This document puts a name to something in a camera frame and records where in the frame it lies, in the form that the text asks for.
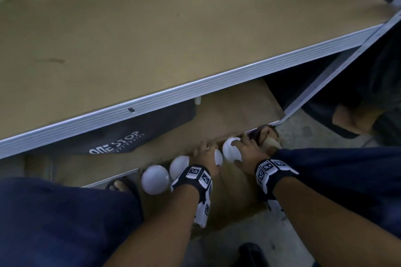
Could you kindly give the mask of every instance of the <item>hand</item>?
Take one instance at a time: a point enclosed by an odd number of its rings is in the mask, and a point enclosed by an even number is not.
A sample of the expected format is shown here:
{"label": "hand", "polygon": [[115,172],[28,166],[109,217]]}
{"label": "hand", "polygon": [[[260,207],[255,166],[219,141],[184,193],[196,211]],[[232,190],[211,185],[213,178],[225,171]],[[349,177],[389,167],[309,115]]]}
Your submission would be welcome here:
{"label": "hand", "polygon": [[214,152],[218,148],[218,145],[214,142],[209,147],[206,142],[202,141],[200,147],[194,150],[194,155],[189,159],[189,165],[199,164],[205,166],[210,176],[214,178],[220,172],[220,168],[216,165],[214,158]]}
{"label": "hand", "polygon": [[241,141],[234,140],[231,143],[236,146],[241,153],[242,162],[236,161],[235,164],[243,170],[243,172],[250,175],[255,175],[255,169],[259,162],[270,158],[263,149],[258,147],[255,140],[250,140],[248,135],[243,134]]}

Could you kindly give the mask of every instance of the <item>shelf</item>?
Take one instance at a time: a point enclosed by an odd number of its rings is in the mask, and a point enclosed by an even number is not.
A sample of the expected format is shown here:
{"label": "shelf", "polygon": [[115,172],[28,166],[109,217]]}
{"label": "shelf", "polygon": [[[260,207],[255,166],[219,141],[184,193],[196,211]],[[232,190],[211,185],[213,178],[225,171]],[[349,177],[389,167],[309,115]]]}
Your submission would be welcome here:
{"label": "shelf", "polygon": [[87,186],[115,175],[164,163],[191,153],[202,140],[215,140],[279,121],[284,113],[263,79],[210,93],[190,122],[136,148],[132,153],[61,156],[53,161],[55,181]]}
{"label": "shelf", "polygon": [[383,0],[9,0],[0,158],[357,47],[393,14]]}

